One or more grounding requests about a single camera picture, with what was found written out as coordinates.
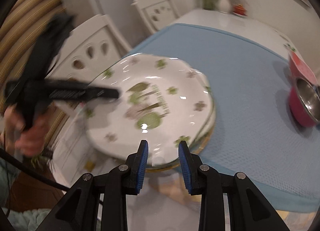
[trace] white plate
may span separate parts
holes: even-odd
[[[145,139],[148,164],[176,160],[180,140],[194,142],[212,115],[213,100],[197,79],[199,73],[178,58],[146,54],[128,56],[113,65],[92,82],[121,92],[115,102],[87,104],[87,134],[93,145],[126,159]]]

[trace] fingers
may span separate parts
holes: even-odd
[[[33,127],[21,133],[20,138],[15,142],[15,148],[20,149],[27,157],[38,155],[44,148],[44,138],[49,131],[49,121],[53,110],[47,110],[39,115]]]
[[[4,113],[5,125],[16,128],[22,131],[25,127],[23,116],[15,111],[15,106],[10,106]]]
[[[33,149],[23,148],[20,151],[26,157],[33,157],[35,155],[41,154],[41,152],[43,151],[43,148],[44,148],[44,145],[39,146],[38,148],[33,148]]]

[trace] blue item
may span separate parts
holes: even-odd
[[[189,194],[191,194],[191,190],[192,190],[191,172],[190,172],[188,162],[184,154],[181,143],[179,143],[178,153],[179,153],[179,160],[180,160],[180,166],[182,170],[184,185],[186,186],[186,189],[188,190]]]
[[[166,27],[133,53],[181,58],[209,79],[217,119],[203,163],[245,172],[278,210],[317,210],[320,132],[301,128],[290,113],[285,59],[238,35],[187,24]]]
[[[143,152],[141,155],[139,169],[137,172],[137,187],[136,187],[136,189],[137,189],[138,194],[140,193],[140,190],[142,189],[144,174],[146,172],[146,167],[147,167],[148,154],[149,154],[149,146],[148,146],[148,142],[145,142]]]

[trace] wooden floor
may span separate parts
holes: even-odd
[[[49,168],[38,173],[54,180]],[[22,172],[11,188],[10,209],[18,212],[40,208],[51,209],[62,196],[63,193],[60,190],[48,186]]]

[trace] chair backrest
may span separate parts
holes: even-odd
[[[134,0],[132,6],[137,9],[150,34],[180,17],[172,0]]]
[[[96,15],[71,32],[48,77],[90,82],[130,50],[109,16]]]

